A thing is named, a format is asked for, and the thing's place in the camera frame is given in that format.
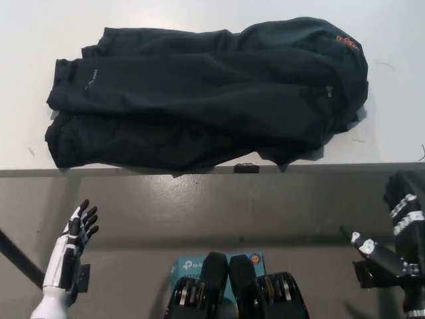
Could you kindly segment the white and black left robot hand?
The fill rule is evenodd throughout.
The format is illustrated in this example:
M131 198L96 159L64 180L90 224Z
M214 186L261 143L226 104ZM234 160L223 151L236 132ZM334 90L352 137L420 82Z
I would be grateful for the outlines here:
M98 208L85 199L67 220L52 250L42 287L71 292L78 281L80 258L91 237L98 232Z

